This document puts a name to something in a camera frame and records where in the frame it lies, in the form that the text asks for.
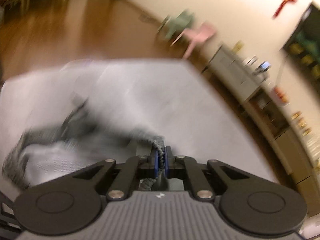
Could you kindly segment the grey sweatpants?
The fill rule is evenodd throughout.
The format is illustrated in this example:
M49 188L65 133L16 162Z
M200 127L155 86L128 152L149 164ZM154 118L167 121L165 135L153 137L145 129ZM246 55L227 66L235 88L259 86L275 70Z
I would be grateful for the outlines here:
M24 129L4 158L2 174L25 190L105 159L125 162L140 146L158 158L155 175L141 185L150 190L164 170L164 138L141 128L126 107L84 101L61 122Z

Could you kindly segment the long grey tv cabinet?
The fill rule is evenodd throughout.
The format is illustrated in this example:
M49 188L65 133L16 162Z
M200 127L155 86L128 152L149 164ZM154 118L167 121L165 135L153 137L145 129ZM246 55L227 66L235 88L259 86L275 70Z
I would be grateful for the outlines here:
M302 116L293 118L289 105L277 98L272 86L254 75L238 55L221 45L205 67L233 94L260 129L295 183L312 178L319 183L316 158L307 143L311 132L299 128Z

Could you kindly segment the gold ornament set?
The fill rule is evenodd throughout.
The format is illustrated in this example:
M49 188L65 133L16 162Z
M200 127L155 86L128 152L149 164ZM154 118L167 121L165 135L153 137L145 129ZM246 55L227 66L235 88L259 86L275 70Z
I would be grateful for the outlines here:
M292 119L293 124L300 131L300 133L303 137L308 135L312 131L312 129L306 123L305 118L302 116L301 111L297 111L297 112L293 113L291 116L291 119Z

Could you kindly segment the red plate of fruit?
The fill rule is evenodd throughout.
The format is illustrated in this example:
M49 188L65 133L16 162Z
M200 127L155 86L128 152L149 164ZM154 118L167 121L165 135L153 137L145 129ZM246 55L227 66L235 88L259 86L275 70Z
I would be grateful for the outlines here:
M287 105L289 103L289 99L286 95L286 93L284 93L281 88L279 88L278 86L274 86L272 89L275 98L277 99L277 101L282 104L282 105Z

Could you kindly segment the spare handheld gripper device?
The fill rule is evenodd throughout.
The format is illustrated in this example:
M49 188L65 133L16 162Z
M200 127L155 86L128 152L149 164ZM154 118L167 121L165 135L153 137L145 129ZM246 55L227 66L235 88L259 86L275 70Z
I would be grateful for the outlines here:
M268 78L267 71L271 68L271 64L268 61L262 62L253 72L253 75L262 75L264 79Z

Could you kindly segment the pink plastic child chair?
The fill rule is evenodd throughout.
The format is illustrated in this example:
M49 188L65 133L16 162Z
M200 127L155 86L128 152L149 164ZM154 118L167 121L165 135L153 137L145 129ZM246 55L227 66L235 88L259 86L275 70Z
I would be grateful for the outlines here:
M215 33L216 29L212 24L203 22L198 29L185 28L170 46L172 47L181 37L186 37L189 45L182 58L188 59L196 46L204 45Z

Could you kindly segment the green plastic child chair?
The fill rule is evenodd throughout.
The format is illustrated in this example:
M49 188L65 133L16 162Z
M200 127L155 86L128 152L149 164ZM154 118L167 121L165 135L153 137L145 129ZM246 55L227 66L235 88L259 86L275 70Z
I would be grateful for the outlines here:
M166 29L166 34L164 36L165 40L172 39L176 34L180 35L180 33L186 29L191 28L193 26L193 22L195 20L195 14L190 13L188 10L182 11L178 16L173 17L168 15L160 24L157 34L159 34L163 28Z

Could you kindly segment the wall mounted television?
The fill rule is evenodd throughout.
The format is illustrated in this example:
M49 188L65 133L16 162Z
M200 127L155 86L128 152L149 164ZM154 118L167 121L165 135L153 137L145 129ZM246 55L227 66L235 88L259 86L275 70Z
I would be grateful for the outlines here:
M310 3L282 47L297 69L319 93L319 7Z

